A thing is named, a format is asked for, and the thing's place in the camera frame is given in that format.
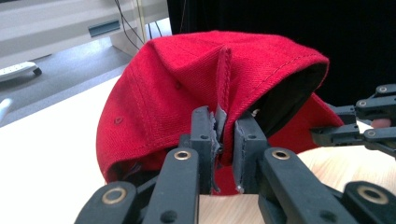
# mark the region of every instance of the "black curtain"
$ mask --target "black curtain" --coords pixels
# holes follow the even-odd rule
[[[396,83],[394,0],[186,3],[168,0],[174,34],[222,30],[284,35],[329,57],[329,75],[317,91],[329,104],[354,105],[375,87]]]

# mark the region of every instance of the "red fabric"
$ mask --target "red fabric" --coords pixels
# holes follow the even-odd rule
[[[160,169],[164,150],[190,132],[191,112],[203,105],[211,111],[220,105],[228,115],[221,163],[231,165],[234,122],[279,82],[313,64],[328,59],[278,35],[210,32],[149,41],[120,77],[99,121],[97,159],[106,181],[121,179],[137,161],[143,169]],[[315,147],[308,129],[322,125],[341,121],[313,95],[271,143],[307,150]],[[230,182],[227,175],[219,179],[220,185]]]

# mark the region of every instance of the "wooden surface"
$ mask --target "wooden surface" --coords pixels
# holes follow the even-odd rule
[[[95,155],[96,127],[117,79],[0,128],[0,223],[75,221],[105,183]],[[322,148],[300,157],[336,189],[367,180],[396,194],[396,162],[380,152]],[[200,223],[263,223],[257,196],[200,199]]]

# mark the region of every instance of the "red baseball cap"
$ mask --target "red baseball cap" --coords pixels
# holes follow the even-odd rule
[[[110,93],[97,129],[97,159],[107,182],[133,169],[160,170],[167,149],[191,131],[191,112],[216,113],[223,154],[232,164],[234,122],[247,110],[274,147],[317,147],[309,129],[342,121],[313,92],[329,60],[279,35],[208,32],[149,41]],[[220,187],[233,181],[220,177]]]

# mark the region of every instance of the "rivet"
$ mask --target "rivet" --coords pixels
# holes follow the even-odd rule
[[[373,131],[373,130],[368,131],[367,134],[370,135],[370,136],[375,136],[375,131]]]
[[[120,196],[118,198],[112,199],[110,197],[110,194],[113,192],[117,192],[120,194]],[[124,200],[124,198],[126,197],[126,189],[124,188],[114,188],[114,189],[110,189],[108,190],[103,196],[102,196],[102,202],[105,204],[115,204],[115,203],[119,203],[122,200]]]
[[[371,203],[377,203],[377,204],[389,203],[388,196],[385,193],[372,187],[359,186],[358,193],[363,199]]]
[[[366,106],[367,103],[366,103],[365,101],[360,101],[360,102],[359,102],[359,105],[360,105],[360,106]]]
[[[386,87],[379,87],[379,91],[386,92],[388,89]]]
[[[178,151],[175,153],[175,159],[179,161],[185,161],[188,160],[191,157],[191,153],[188,151]]]

